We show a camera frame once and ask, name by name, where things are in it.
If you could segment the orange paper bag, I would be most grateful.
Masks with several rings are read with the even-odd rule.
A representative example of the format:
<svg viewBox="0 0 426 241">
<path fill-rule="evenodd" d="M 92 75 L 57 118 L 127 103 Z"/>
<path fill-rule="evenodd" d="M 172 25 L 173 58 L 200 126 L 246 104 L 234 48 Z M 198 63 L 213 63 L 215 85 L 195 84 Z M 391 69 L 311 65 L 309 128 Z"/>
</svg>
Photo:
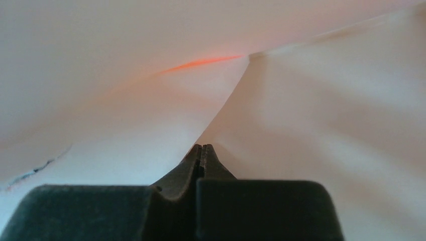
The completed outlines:
<svg viewBox="0 0 426 241">
<path fill-rule="evenodd" d="M 346 240 L 425 240 L 425 1 L 1 1 L 1 227 L 195 143 L 321 183 Z"/>
</svg>

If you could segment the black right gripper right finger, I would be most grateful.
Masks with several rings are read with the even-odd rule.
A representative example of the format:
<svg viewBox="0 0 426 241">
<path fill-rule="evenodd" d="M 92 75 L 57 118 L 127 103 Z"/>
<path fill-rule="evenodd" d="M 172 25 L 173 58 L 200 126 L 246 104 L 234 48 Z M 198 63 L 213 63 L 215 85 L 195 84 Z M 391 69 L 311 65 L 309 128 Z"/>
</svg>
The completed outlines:
<svg viewBox="0 0 426 241">
<path fill-rule="evenodd" d="M 196 182 L 197 240 L 344 240 L 332 198 L 306 180 L 239 180 L 202 148 Z"/>
</svg>

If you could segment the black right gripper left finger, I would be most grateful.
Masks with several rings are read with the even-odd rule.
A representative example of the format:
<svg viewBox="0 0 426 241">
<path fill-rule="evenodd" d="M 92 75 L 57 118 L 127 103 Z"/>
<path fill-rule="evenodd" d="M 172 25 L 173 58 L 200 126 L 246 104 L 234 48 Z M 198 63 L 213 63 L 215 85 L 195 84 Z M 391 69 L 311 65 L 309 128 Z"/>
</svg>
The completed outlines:
<svg viewBox="0 0 426 241">
<path fill-rule="evenodd" d="M 20 202 L 1 240 L 193 240 L 195 145 L 149 186 L 42 185 Z"/>
</svg>

